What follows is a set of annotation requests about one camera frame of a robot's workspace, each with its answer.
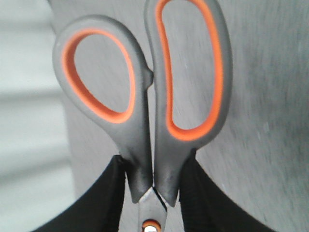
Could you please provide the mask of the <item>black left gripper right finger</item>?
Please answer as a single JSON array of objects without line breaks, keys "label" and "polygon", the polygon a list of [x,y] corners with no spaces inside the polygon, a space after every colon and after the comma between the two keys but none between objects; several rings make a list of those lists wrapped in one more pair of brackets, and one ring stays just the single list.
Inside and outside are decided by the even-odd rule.
[{"label": "black left gripper right finger", "polygon": [[182,167],[180,204],[186,232],[272,232],[231,200],[196,160],[196,150]]}]

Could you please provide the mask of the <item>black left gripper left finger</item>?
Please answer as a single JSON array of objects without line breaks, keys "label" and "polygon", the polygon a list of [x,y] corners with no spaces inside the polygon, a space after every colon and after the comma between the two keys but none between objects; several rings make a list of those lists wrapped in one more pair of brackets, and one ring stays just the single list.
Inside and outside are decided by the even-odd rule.
[{"label": "black left gripper left finger", "polygon": [[95,183],[36,232],[117,232],[125,197],[126,162],[114,155]]}]

